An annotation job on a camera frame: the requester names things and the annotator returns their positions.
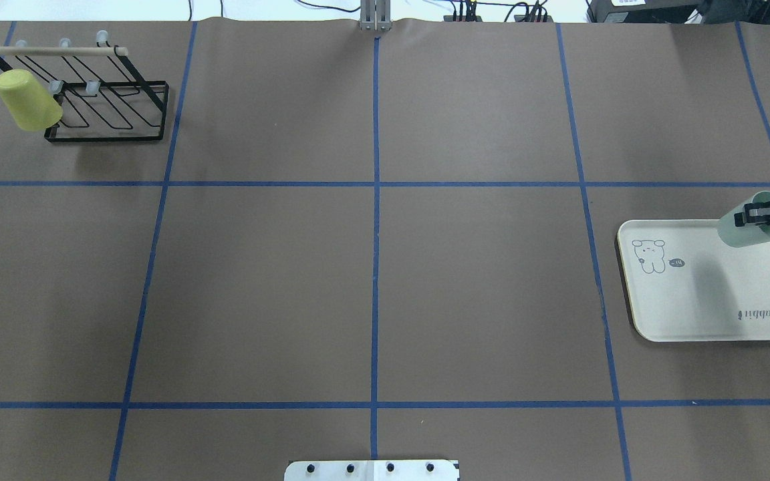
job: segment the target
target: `white plastic mount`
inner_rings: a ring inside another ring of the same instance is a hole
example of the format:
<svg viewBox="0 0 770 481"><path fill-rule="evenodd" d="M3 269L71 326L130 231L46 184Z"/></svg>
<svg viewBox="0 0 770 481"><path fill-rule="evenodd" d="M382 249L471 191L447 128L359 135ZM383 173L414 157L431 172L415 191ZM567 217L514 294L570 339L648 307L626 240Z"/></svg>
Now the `white plastic mount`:
<svg viewBox="0 0 770 481"><path fill-rule="evenodd" d="M284 481L459 481L459 462L452 460L348 460L293 462Z"/></svg>

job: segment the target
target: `light green cup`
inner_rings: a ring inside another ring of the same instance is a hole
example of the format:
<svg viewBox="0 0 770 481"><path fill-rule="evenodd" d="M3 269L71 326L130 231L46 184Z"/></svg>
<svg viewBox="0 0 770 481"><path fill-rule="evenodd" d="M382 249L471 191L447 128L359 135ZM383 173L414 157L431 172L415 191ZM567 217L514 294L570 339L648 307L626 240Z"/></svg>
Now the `light green cup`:
<svg viewBox="0 0 770 481"><path fill-rule="evenodd" d="M730 210L718 221L718 236L730 247L747 247L769 243L770 225L736 227L736 213L745 211L745 204L769 201L770 191L764 190L737 205L735 209Z"/></svg>
<svg viewBox="0 0 770 481"><path fill-rule="evenodd" d="M52 127L63 114L52 94L28 70L15 68L1 73L0 97L17 127L30 132Z"/></svg>

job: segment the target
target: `white tray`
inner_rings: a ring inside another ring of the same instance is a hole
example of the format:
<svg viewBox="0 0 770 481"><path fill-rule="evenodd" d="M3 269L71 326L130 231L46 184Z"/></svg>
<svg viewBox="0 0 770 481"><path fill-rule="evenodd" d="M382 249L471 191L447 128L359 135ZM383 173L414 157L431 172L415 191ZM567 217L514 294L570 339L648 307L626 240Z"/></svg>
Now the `white tray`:
<svg viewBox="0 0 770 481"><path fill-rule="evenodd" d="M770 341L770 243L728 247L717 220L617 232L632 320L650 341Z"/></svg>

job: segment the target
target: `black cable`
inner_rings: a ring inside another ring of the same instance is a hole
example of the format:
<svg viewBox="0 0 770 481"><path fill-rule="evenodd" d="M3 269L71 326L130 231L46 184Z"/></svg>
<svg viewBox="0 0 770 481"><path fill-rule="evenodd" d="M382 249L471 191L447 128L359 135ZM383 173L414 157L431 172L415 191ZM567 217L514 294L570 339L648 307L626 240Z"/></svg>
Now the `black cable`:
<svg viewBox="0 0 770 481"><path fill-rule="evenodd" d="M331 5L315 5L313 3L303 2L303 0L296 0L296 3L301 3L303 5L307 5L309 7L315 8L315 9L340 10L341 12L346 12L346 13L355 13L358 10L361 10L361 6L358 6L357 9L350 10L350 9L342 9L340 7L332 7Z"/></svg>
<svg viewBox="0 0 770 481"><path fill-rule="evenodd" d="M528 16L529 9L531 8L530 5L526 2L519 2L516 3L514 6L510 7L510 12L507 12L507 16L504 17L504 22L507 23L508 19L510 19L510 13L513 12L513 10L516 10L516 7L524 5L525 6L525 16Z"/></svg>

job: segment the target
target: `cartoon bear drawing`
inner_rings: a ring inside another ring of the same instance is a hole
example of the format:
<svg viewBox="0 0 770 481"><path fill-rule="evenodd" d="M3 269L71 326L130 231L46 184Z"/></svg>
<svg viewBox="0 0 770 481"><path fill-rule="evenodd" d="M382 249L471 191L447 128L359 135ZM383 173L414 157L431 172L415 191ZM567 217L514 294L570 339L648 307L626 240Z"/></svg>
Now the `cartoon bear drawing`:
<svg viewBox="0 0 770 481"><path fill-rule="evenodd" d="M664 265L664 241L663 240L633 240L635 255L641 263L641 269L647 274L661 274L665 270Z"/></svg>

